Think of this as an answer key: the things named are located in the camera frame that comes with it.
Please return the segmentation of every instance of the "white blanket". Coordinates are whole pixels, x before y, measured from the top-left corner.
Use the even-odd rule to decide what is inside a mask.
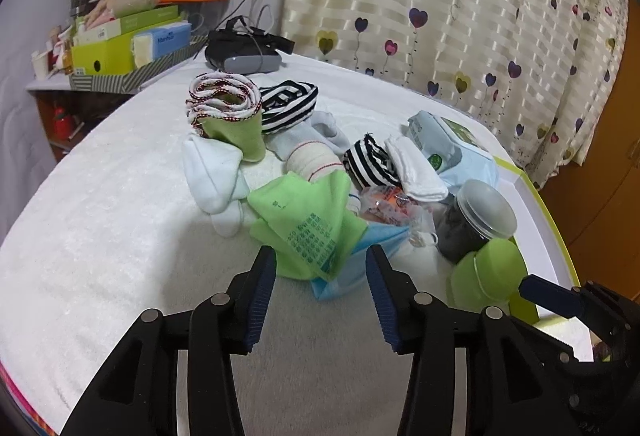
[[[0,248],[0,361],[33,408],[60,432],[104,359],[146,308],[193,308],[247,270],[258,243],[246,229],[221,238],[190,195],[180,146],[194,61],[119,108],[52,172]],[[509,159],[483,126],[454,109],[348,70],[298,56],[259,86],[285,79],[320,88],[354,142],[398,134],[426,109],[465,124]],[[282,174],[272,153],[243,171],[250,188]],[[419,289],[444,299],[448,262],[407,246],[393,260]],[[584,330],[556,336],[588,356]],[[388,436],[398,428],[411,356],[385,343],[366,286],[317,302],[308,283],[277,279],[260,343],[233,359],[245,432],[278,436]],[[188,434],[185,367],[179,431]]]

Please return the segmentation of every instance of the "green box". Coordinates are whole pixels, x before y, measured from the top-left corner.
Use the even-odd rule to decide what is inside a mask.
[[[180,21],[179,17],[123,33],[107,41],[71,48],[76,75],[124,75],[136,68],[131,39],[140,31]]]
[[[106,22],[95,28],[79,33],[74,37],[74,46],[84,46],[94,42],[106,41],[123,33],[139,30],[145,26],[158,24],[176,17],[178,17],[178,7],[176,5],[134,13],[133,15],[127,15],[126,17]]]

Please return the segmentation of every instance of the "blue box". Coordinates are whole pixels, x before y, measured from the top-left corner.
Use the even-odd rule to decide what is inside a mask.
[[[135,34],[131,40],[131,49],[136,67],[141,68],[188,46],[190,38],[191,24],[185,21],[157,26]]]

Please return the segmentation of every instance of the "plastic bag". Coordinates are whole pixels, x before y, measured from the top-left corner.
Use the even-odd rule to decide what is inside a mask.
[[[419,204],[400,187],[366,187],[360,193],[360,203],[360,214],[365,218],[370,214],[389,225],[408,226],[413,246],[427,246],[438,241],[431,205]]]

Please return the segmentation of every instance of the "black and white striped sock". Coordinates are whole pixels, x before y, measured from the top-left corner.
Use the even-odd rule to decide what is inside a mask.
[[[391,158],[368,133],[344,153],[342,163],[362,188],[378,185],[402,187]]]
[[[272,134],[295,126],[311,115],[318,99],[318,87],[308,82],[285,80],[277,86],[260,88],[262,133]]]

